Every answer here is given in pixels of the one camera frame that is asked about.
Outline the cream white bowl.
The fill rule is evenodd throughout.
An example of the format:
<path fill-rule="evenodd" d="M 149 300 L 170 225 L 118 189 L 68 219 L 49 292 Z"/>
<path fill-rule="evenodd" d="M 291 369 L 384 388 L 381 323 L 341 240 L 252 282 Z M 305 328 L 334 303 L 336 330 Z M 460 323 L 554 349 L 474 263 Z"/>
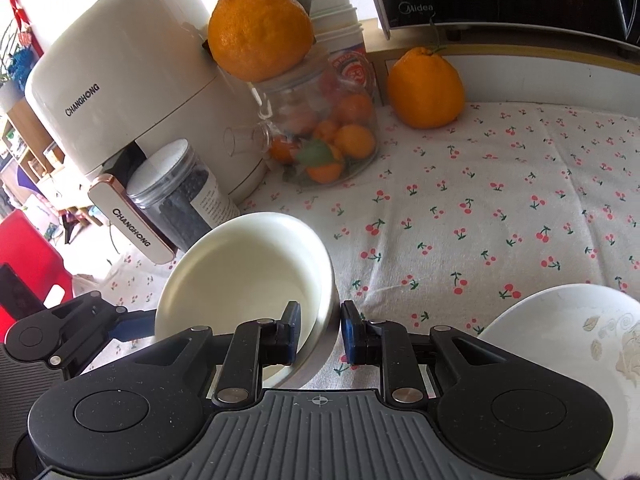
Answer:
<path fill-rule="evenodd" d="M 335 346 L 340 300 L 328 250 L 310 226 L 278 212 L 244 214 L 207 233 L 171 271 L 155 338 L 198 325 L 231 334 L 243 322 L 277 320 L 291 301 L 302 310 L 296 360 L 265 368 L 268 388 L 300 388 L 320 372 Z"/>

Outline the large orange with stem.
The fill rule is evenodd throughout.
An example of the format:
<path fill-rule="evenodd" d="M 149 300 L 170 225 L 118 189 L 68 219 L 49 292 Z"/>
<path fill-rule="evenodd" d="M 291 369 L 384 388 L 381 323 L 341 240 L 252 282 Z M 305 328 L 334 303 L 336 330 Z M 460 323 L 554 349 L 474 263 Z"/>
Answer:
<path fill-rule="evenodd" d="M 415 129 L 446 126 L 465 106 L 465 91 L 457 70 L 424 47 L 412 48 L 390 68 L 386 92 L 398 118 Z"/>

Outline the clear jar of black beans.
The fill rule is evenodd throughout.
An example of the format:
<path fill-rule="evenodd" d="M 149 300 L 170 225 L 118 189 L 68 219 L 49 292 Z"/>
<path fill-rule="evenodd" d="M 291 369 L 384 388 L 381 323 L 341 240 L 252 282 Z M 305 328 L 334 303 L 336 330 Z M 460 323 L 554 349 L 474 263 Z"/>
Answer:
<path fill-rule="evenodd" d="M 182 252 L 240 214 L 184 139 L 166 144 L 142 162 L 130 177 L 126 192 L 145 217 Z"/>

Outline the white floral pattern plate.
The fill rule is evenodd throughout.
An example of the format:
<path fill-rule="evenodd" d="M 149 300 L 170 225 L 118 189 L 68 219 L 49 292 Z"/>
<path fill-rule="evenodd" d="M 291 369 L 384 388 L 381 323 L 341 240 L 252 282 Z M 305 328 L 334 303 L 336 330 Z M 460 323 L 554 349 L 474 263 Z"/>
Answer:
<path fill-rule="evenodd" d="M 604 397 L 614 429 L 598 473 L 639 475 L 639 303 L 612 288 L 568 284 L 536 292 L 480 339 L 578 380 Z"/>

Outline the white wood-framed shelf board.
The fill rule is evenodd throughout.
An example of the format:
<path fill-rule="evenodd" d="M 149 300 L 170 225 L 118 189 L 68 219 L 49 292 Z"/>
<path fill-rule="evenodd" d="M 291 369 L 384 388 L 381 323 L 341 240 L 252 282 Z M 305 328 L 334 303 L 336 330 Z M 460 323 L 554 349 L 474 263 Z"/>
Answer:
<path fill-rule="evenodd" d="M 470 102 L 529 102 L 639 114 L 639 49 L 555 29 L 499 25 L 416 26 L 386 36 L 362 23 L 381 102 L 390 66 L 413 47 L 441 47 Z"/>

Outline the large orange on jar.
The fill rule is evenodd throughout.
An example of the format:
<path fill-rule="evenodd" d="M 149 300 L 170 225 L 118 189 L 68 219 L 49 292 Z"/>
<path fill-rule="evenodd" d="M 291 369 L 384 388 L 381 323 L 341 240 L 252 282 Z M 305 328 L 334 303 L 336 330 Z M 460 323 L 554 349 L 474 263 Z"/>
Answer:
<path fill-rule="evenodd" d="M 314 45 L 311 0 L 218 0 L 208 50 L 235 78 L 261 82 L 303 61 Z"/>

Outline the cherry print white cloth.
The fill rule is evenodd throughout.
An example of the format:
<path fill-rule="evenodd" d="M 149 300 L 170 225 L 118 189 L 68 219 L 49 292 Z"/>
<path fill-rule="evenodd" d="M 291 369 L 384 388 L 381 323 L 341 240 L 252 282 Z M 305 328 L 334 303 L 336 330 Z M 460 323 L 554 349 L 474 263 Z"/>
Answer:
<path fill-rule="evenodd" d="M 637 115 L 480 103 L 439 130 L 386 109 L 378 123 L 378 157 L 357 177 L 304 190 L 273 172 L 241 206 L 314 229 L 367 318 L 479 334 L 552 286 L 638 295 Z"/>

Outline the white Changhong air fryer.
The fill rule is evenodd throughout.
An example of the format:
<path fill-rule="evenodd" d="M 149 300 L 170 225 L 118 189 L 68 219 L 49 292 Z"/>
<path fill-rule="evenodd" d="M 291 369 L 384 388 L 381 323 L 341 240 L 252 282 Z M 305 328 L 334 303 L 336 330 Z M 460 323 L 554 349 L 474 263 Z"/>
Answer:
<path fill-rule="evenodd" d="M 140 165 L 186 140 L 241 203 L 266 174 L 259 154 L 232 150 L 227 130 L 247 126 L 257 104 L 205 49 L 201 0 L 99 0 L 36 63 L 27 102 L 89 183 L 88 196 L 146 258 L 178 249 L 127 185 Z"/>

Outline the glass jar of tangerines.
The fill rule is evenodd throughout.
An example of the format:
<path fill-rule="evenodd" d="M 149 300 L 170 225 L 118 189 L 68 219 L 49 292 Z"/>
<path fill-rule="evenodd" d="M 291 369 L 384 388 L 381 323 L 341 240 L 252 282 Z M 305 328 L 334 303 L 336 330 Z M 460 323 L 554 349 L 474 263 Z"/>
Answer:
<path fill-rule="evenodd" d="M 250 90 L 258 118 L 224 132 L 230 156 L 258 154 L 299 188 L 344 181 L 374 159 L 378 124 L 370 94 L 339 75 L 318 44 L 292 70 Z"/>

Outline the stacked paper cups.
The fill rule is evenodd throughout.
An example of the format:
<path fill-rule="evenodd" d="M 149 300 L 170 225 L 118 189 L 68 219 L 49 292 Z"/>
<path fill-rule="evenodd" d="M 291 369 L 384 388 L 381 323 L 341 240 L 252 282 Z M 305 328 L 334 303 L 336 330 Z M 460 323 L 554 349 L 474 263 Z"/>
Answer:
<path fill-rule="evenodd" d="M 374 99 L 375 72 L 367 59 L 356 8 L 349 0 L 311 0 L 310 18 L 314 36 L 329 52 L 337 73 L 361 84 Z"/>

